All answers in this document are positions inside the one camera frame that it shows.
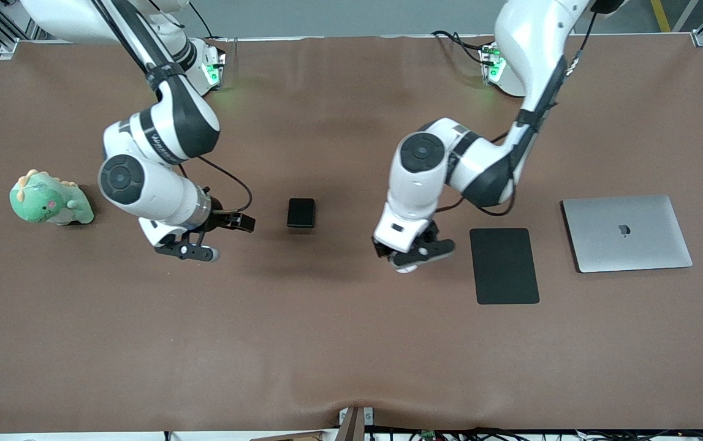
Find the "brown table cover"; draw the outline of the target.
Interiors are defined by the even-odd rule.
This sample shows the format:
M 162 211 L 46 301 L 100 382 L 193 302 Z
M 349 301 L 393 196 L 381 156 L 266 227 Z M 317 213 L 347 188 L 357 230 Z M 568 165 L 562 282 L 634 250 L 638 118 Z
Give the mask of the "brown table cover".
M 405 135 L 503 133 L 519 103 L 416 37 L 241 42 L 208 97 L 209 159 L 255 195 L 216 263 L 156 254 L 99 193 L 102 131 L 153 93 L 119 47 L 25 44 L 0 61 L 0 433 L 310 430 L 349 405 L 416 429 L 703 429 L 703 48 L 594 36 L 513 211 L 437 217 L 451 257 L 399 274 L 371 243 Z M 35 168 L 90 224 L 20 219 Z M 692 267 L 579 273 L 561 201 L 666 194 Z M 290 198 L 314 229 L 287 228 Z M 469 231 L 525 228 L 538 304 L 480 305 Z

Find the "silver laptop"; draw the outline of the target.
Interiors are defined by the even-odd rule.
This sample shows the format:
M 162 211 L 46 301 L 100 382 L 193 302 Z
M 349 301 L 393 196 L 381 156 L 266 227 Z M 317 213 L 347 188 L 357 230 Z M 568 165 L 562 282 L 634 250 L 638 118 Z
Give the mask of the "silver laptop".
M 561 201 L 579 273 L 617 273 L 693 265 L 666 194 Z

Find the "black phone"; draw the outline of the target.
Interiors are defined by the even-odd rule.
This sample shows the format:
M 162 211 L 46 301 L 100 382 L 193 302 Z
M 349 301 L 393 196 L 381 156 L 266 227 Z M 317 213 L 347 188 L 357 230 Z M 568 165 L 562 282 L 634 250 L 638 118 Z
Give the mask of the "black phone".
M 316 201 L 313 198 L 290 198 L 287 206 L 287 228 L 314 229 L 316 226 Z

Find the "black mouse pad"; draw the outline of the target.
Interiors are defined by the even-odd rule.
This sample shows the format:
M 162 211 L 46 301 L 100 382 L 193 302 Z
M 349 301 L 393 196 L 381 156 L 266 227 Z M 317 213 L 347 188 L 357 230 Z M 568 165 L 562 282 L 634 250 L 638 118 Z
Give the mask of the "black mouse pad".
M 540 302 L 527 229 L 475 228 L 469 231 L 469 239 L 478 304 Z

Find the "metal table edge bracket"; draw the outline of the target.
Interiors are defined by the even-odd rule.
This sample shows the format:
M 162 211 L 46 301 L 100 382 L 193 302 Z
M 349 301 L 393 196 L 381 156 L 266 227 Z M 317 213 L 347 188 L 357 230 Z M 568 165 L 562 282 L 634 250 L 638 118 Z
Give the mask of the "metal table edge bracket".
M 374 425 L 373 407 L 346 407 L 339 412 L 339 424 L 334 441 L 374 441 L 368 432 Z

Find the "green dinosaur plush toy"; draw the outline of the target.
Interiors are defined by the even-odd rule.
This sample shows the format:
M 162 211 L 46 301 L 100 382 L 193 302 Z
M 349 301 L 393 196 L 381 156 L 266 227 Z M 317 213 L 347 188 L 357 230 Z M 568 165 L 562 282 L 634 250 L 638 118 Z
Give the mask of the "green dinosaur plush toy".
M 77 183 L 35 168 L 17 179 L 9 201 L 14 213 L 26 222 L 67 226 L 94 221 L 93 207 Z

